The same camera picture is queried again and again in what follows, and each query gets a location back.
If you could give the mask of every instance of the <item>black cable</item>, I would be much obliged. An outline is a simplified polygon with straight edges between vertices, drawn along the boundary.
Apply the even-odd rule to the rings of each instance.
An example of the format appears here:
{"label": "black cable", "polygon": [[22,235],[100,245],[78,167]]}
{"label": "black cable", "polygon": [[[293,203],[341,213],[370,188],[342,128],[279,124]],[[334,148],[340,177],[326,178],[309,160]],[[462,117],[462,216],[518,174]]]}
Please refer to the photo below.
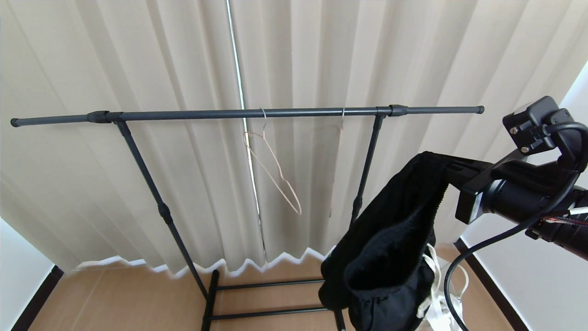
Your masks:
{"label": "black cable", "polygon": [[545,133],[547,133],[547,134],[553,134],[555,132],[562,131],[562,130],[576,130],[580,133],[580,135],[582,136],[582,149],[581,149],[581,153],[580,153],[581,155],[580,155],[580,159],[578,160],[577,165],[574,168],[577,172],[573,173],[570,176],[570,178],[568,179],[566,184],[562,187],[562,190],[560,191],[560,193],[558,193],[556,196],[554,196],[553,199],[551,200],[551,202],[548,205],[546,205],[544,208],[542,208],[540,211],[538,211],[536,214],[532,215],[526,221],[518,224],[517,226],[513,227],[512,229],[507,230],[507,231],[500,233],[492,238],[486,239],[486,240],[482,241],[481,243],[474,245],[473,247],[469,248],[468,250],[466,250],[462,254],[460,254],[451,263],[451,265],[447,269],[447,273],[445,274],[445,283],[443,284],[443,291],[445,293],[445,301],[447,302],[447,307],[449,308],[451,315],[453,316],[453,318],[455,319],[455,321],[457,322],[459,327],[462,329],[462,331],[469,331],[469,330],[466,327],[465,323],[463,323],[462,319],[457,314],[457,311],[455,311],[455,307],[453,307],[453,302],[451,301],[450,291],[449,291],[451,276],[453,275],[453,272],[457,268],[457,265],[459,265],[459,263],[464,261],[467,257],[471,256],[476,251],[478,251],[484,247],[487,247],[491,244],[497,243],[498,241],[504,240],[508,237],[514,236],[515,234],[517,234],[517,233],[523,231],[524,229],[527,229],[530,226],[532,226],[533,224],[535,224],[541,218],[542,215],[549,213],[555,207],[557,207],[558,204],[560,204],[562,202],[562,200],[567,196],[569,191],[574,187],[574,184],[576,183],[578,177],[580,177],[580,173],[582,171],[584,171],[586,169],[586,166],[588,165],[588,127],[586,127],[582,123],[566,122],[566,123],[558,123],[558,124],[548,125],[544,128],[544,130],[545,130]]}

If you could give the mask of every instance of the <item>white bag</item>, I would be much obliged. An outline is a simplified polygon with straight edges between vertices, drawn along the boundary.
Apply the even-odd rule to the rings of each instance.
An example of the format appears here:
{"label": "white bag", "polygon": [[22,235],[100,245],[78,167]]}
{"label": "white bag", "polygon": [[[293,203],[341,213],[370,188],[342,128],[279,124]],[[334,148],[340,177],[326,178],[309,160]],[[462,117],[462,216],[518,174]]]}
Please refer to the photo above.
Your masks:
{"label": "white bag", "polygon": [[[425,258],[425,262],[435,273],[435,279],[433,281],[433,286],[431,287],[430,296],[421,303],[417,311],[417,317],[421,318],[424,315],[423,322],[418,327],[417,331],[461,331],[461,328],[457,325],[457,322],[449,311],[447,302],[445,301],[445,294],[443,292],[443,280],[445,279],[445,274],[447,273],[450,263],[437,257],[435,248],[431,245],[428,246],[431,257],[426,254],[423,254],[423,257]],[[450,283],[449,288],[453,307],[457,311],[459,317],[463,320],[462,295],[467,289],[469,278],[466,270],[462,266],[457,267],[463,271],[466,283],[460,292],[455,291],[452,283]]]}

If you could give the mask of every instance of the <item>robotic arm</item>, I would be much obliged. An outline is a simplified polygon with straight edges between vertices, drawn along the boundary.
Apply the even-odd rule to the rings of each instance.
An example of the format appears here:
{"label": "robotic arm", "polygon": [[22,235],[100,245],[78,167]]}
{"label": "robotic arm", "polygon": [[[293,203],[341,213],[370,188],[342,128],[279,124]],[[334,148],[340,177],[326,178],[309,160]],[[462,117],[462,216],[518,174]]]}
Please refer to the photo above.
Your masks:
{"label": "robotic arm", "polygon": [[[456,218],[470,224],[494,213],[520,224],[547,206],[565,183],[586,168],[588,129],[551,97],[503,118],[517,150],[497,163],[452,157],[446,180],[460,190]],[[557,161],[525,162],[529,155],[558,148]],[[543,239],[588,260],[588,192],[574,186],[563,200],[525,234]]]}

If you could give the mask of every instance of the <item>black metal clothes rack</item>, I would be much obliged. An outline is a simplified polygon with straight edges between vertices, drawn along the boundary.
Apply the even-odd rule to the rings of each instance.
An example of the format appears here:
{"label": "black metal clothes rack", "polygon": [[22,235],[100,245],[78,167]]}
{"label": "black metal clothes rack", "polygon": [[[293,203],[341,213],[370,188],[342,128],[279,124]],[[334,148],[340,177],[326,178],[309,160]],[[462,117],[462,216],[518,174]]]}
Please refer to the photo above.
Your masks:
{"label": "black metal clothes rack", "polygon": [[[351,223],[353,223],[359,214],[363,200],[363,191],[365,189],[366,180],[370,165],[372,163],[373,153],[376,148],[377,137],[382,127],[382,121],[385,117],[397,117],[408,114],[458,114],[458,113],[472,113],[481,114],[484,111],[484,107],[407,107],[402,105],[390,105],[387,107],[359,107],[359,108],[345,108],[345,116],[374,116],[375,120],[373,123],[372,136],[370,138],[369,146],[367,148],[367,156],[363,167],[361,180],[359,183],[359,190],[357,197],[353,201],[353,210],[351,216]],[[145,111],[145,112],[109,112],[109,111],[95,111],[84,115],[65,115],[65,116],[52,116],[52,117],[36,117],[36,118],[13,118],[11,124],[13,127],[21,127],[26,125],[40,125],[40,124],[59,124],[59,123],[114,123],[118,127],[122,136],[124,137],[133,158],[135,159],[139,170],[141,171],[151,194],[153,195],[159,215],[163,218],[165,224],[167,224],[169,231],[172,234],[180,252],[192,276],[198,284],[198,288],[202,292],[206,300],[206,307],[202,317],[202,331],[210,330],[210,326],[213,320],[225,320],[225,319],[239,319],[246,317],[257,317],[257,316],[270,316],[270,315],[283,315],[293,313],[306,313],[306,312],[318,312],[327,310],[327,308],[318,306],[310,308],[299,308],[299,309],[283,309],[283,310],[271,310],[265,312],[253,312],[253,313],[238,313],[229,315],[214,315],[214,305],[216,299],[216,293],[224,290],[235,290],[235,289],[250,289],[255,287],[266,287],[266,286],[286,286],[294,284],[308,284],[308,283],[320,283],[324,282],[323,279],[307,279],[307,280],[294,280],[288,282],[272,282],[272,283],[257,283],[257,284],[242,284],[232,286],[219,286],[219,272],[214,270],[212,272],[211,283],[208,291],[202,279],[196,271],[196,267],[188,253],[186,246],[184,245],[178,229],[173,223],[173,218],[169,207],[163,202],[161,195],[147,169],[147,165],[135,144],[135,140],[131,135],[131,130],[127,125],[127,121],[153,121],[153,120],[203,120],[203,119],[220,119],[220,118],[260,118],[260,117],[318,117],[318,116],[341,116],[342,108],[288,108],[288,109],[267,109],[262,110],[211,110],[211,111]],[[343,314],[341,311],[335,311],[335,322],[337,330],[344,331],[345,323],[343,321]]]}

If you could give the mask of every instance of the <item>brown tile floor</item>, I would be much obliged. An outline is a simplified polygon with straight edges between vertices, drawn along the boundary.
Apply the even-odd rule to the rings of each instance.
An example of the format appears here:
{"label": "brown tile floor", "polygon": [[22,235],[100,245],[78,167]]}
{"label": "brown tile floor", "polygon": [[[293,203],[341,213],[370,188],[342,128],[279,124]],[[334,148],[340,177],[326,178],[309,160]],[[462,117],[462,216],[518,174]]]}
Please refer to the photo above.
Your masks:
{"label": "brown tile floor", "polygon": [[[440,257],[458,255],[452,246],[438,247]],[[308,256],[301,264],[283,261],[260,273],[248,267],[239,277],[223,271],[220,284],[244,284],[320,276],[320,261]],[[466,266],[470,286],[464,295],[465,320],[475,331],[512,330],[486,289]],[[210,274],[203,274],[208,284]],[[456,273],[456,285],[463,277]],[[222,291],[215,314],[255,312],[319,304],[320,284]],[[204,300],[193,278],[173,279],[148,267],[115,263],[64,276],[37,315],[30,330],[199,330]],[[345,311],[345,323],[352,330]],[[332,312],[265,316],[215,321],[211,330],[335,330]]]}

